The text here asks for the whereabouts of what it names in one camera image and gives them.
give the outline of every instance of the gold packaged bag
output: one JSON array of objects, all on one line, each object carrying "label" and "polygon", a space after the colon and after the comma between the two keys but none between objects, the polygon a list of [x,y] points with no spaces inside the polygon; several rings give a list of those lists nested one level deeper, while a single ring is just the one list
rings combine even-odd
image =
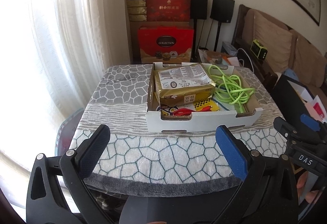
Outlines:
[{"label": "gold packaged bag", "polygon": [[215,86],[202,64],[155,72],[156,92],[161,106],[178,106],[211,98]]},{"label": "gold packaged bag", "polygon": [[146,7],[128,7],[127,8],[128,14],[147,14]]}]

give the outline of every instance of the curtain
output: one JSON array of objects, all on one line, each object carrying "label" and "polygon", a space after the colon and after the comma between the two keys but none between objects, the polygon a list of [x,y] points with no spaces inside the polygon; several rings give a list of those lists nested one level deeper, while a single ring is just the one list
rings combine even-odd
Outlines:
[{"label": "curtain", "polygon": [[0,34],[0,187],[25,208],[36,155],[54,156],[60,124],[130,63],[124,0],[0,0]]}]

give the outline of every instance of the tablecloth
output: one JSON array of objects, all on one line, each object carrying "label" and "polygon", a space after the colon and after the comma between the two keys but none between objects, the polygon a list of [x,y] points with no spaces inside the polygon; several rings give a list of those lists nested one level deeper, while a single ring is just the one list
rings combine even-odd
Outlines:
[{"label": "tablecloth", "polygon": [[[151,64],[110,67],[92,95],[71,142],[76,149],[100,124],[111,139],[93,173],[84,181],[103,192],[176,197],[205,194],[240,183],[215,143],[215,132],[149,133],[145,121]],[[264,109],[252,127],[232,130],[249,149],[278,157],[286,140],[273,128],[282,116],[257,77],[237,68]]]}]

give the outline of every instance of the sofa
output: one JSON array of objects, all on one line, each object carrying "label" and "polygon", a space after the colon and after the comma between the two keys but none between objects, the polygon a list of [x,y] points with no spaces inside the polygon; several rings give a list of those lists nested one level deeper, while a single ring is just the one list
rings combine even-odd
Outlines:
[{"label": "sofa", "polygon": [[[250,51],[253,39],[258,39],[268,49],[264,61],[258,60]],[[296,30],[269,14],[240,5],[232,45],[248,53],[255,75],[268,92],[277,82],[277,74],[292,69],[327,109],[327,59]]]}]

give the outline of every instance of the green cable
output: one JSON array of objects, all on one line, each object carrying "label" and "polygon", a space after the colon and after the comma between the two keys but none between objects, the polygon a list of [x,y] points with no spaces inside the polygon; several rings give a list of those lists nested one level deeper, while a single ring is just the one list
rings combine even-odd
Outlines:
[{"label": "green cable", "polygon": [[[221,76],[211,74],[211,68],[218,69]],[[255,92],[254,88],[242,88],[241,79],[238,75],[227,76],[216,65],[211,65],[208,69],[210,78],[215,83],[215,95],[220,102],[233,105],[238,103],[240,112],[244,113],[245,109],[243,104],[247,103],[250,96]]]}]

